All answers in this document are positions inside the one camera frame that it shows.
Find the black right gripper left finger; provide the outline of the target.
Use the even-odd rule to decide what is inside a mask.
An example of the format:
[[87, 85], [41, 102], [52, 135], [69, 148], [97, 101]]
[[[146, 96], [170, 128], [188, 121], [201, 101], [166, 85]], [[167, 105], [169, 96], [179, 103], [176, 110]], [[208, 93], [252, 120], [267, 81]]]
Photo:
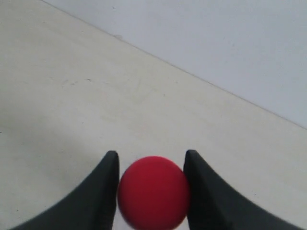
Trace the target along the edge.
[[119, 157], [108, 151], [65, 198], [16, 230], [110, 230], [116, 212]]

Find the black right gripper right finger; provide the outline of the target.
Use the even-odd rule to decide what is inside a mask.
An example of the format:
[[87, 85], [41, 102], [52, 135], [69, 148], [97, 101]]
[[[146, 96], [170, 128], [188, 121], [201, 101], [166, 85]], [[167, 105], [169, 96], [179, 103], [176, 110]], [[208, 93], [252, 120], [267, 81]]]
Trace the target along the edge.
[[190, 187], [187, 214], [191, 230], [297, 230], [231, 187], [196, 150], [185, 154]]

